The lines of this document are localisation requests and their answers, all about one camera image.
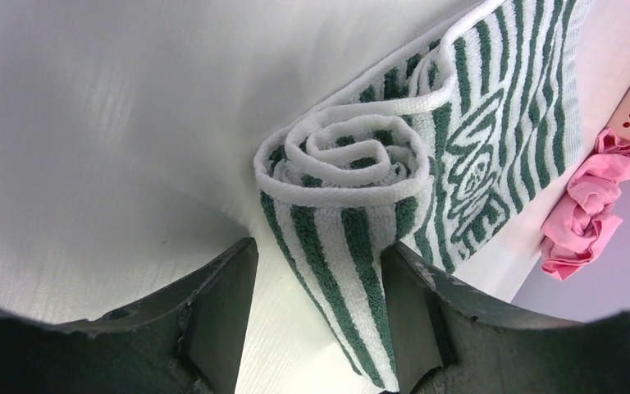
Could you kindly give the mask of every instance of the towel fold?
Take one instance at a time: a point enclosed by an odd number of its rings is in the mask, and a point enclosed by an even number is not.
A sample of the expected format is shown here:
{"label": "towel fold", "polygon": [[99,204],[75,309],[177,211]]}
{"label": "towel fold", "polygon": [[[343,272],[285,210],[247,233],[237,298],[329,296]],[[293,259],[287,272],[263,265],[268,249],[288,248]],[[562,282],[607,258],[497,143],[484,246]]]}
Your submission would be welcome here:
{"label": "towel fold", "polygon": [[563,281],[600,257],[622,223],[610,211],[621,195],[619,183],[628,179],[630,144],[605,129],[542,225],[543,271]]}
{"label": "towel fold", "polygon": [[578,156],[574,59],[589,5],[486,0],[257,152],[276,242],[376,386],[398,389],[381,252],[403,241],[452,273]]}

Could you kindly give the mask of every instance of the crumpled pink cloth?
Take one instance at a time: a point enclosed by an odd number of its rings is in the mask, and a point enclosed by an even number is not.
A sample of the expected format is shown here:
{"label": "crumpled pink cloth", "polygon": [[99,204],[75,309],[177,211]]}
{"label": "crumpled pink cloth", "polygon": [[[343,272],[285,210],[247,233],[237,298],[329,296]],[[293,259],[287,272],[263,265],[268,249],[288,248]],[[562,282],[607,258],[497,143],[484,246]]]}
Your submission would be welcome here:
{"label": "crumpled pink cloth", "polygon": [[610,211],[621,195],[619,182],[629,179],[630,144],[603,130],[542,225],[543,271],[563,281],[600,256],[622,223]]}

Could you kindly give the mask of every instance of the green and white striped towel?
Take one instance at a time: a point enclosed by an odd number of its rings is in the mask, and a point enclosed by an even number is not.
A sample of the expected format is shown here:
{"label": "green and white striped towel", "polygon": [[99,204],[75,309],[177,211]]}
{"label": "green and white striped towel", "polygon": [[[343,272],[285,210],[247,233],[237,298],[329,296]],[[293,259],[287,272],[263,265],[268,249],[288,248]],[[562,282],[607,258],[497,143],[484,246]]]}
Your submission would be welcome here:
{"label": "green and white striped towel", "polygon": [[268,138],[264,212],[354,370],[398,388],[381,285],[394,241],[452,272],[581,147],[590,0],[486,0]]}

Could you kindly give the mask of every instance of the spiral towel roll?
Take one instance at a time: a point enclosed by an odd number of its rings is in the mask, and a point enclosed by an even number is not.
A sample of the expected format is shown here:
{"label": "spiral towel roll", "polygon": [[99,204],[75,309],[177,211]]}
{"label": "spiral towel roll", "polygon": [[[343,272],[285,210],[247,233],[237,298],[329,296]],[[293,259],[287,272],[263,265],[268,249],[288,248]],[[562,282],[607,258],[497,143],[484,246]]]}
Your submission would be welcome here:
{"label": "spiral towel roll", "polygon": [[486,0],[260,147],[276,241],[376,386],[398,388],[382,250],[402,240],[452,272],[580,153],[574,57],[589,5]]}

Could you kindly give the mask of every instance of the white table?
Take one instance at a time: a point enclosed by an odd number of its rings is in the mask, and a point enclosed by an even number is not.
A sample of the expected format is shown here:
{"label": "white table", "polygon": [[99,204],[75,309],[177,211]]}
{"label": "white table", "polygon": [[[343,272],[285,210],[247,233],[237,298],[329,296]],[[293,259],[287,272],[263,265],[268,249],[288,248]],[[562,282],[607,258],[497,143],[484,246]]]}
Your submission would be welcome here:
{"label": "white table", "polygon": [[[250,228],[262,247],[238,393],[376,392],[265,241],[252,156],[475,1],[0,2],[0,306],[50,322],[97,318]],[[630,4],[597,1],[581,46],[592,141],[630,83]],[[458,276],[510,300],[565,181]]]}

